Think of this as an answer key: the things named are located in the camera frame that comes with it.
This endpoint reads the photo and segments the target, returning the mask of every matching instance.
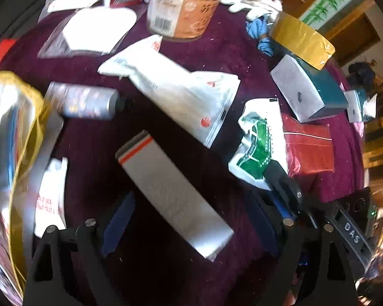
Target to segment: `wooden door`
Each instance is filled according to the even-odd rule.
[[[333,57],[340,66],[344,66],[365,50],[380,42],[380,37],[369,18],[363,13],[330,39],[330,42],[336,49]]]

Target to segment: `barcode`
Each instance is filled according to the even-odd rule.
[[[163,31],[169,31],[172,26],[172,20],[167,18],[162,18],[159,16],[155,17],[155,26]]]

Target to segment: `orange stripe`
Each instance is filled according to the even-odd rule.
[[[128,154],[119,158],[119,160],[118,160],[119,164],[123,165],[127,160],[129,160],[132,156],[134,156],[137,152],[139,152],[142,148],[144,148],[152,140],[153,140],[153,138],[150,135],[148,135],[139,145],[137,145]]]

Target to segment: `transparent bag with yellow trim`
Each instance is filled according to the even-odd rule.
[[[0,257],[0,266],[12,271],[5,275],[11,284],[0,276],[6,296],[9,286],[23,296],[37,195],[62,124],[39,91],[12,72],[0,72],[0,245],[8,255]]]

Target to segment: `black cap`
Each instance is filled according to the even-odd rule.
[[[133,104],[132,99],[118,98],[116,100],[115,109],[117,112],[129,111]]]

